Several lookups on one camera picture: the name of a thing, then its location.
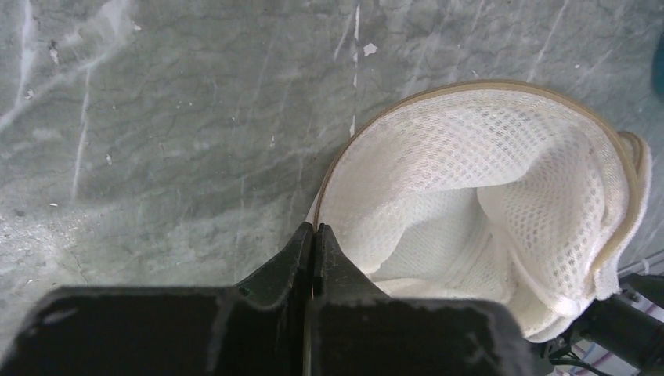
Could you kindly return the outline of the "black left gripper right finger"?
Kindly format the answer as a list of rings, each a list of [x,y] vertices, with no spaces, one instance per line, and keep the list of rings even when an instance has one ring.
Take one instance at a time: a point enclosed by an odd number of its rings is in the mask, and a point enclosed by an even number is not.
[[[313,375],[530,375],[532,355],[507,308],[481,299],[392,298],[314,237]]]

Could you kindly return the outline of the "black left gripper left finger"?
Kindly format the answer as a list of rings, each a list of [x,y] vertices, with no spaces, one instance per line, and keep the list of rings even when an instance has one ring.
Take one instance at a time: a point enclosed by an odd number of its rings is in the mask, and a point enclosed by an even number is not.
[[[4,375],[300,375],[314,230],[238,284],[58,287],[1,359]]]

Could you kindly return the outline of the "white mesh laundry bag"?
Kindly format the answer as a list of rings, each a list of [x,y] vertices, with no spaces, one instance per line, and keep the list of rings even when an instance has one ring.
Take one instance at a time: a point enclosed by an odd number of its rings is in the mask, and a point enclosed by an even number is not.
[[[619,291],[649,197],[648,144],[543,87],[468,81],[405,98],[331,163],[307,214],[392,297],[504,304],[525,338]]]

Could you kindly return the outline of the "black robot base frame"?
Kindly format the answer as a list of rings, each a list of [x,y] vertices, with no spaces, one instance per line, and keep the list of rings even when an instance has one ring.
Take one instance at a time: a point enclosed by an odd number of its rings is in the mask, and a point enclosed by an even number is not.
[[[563,334],[531,346],[536,368],[558,375],[607,375],[612,357],[638,375],[663,374],[663,322],[652,316],[663,307],[663,276],[632,273],[624,289],[596,301]]]

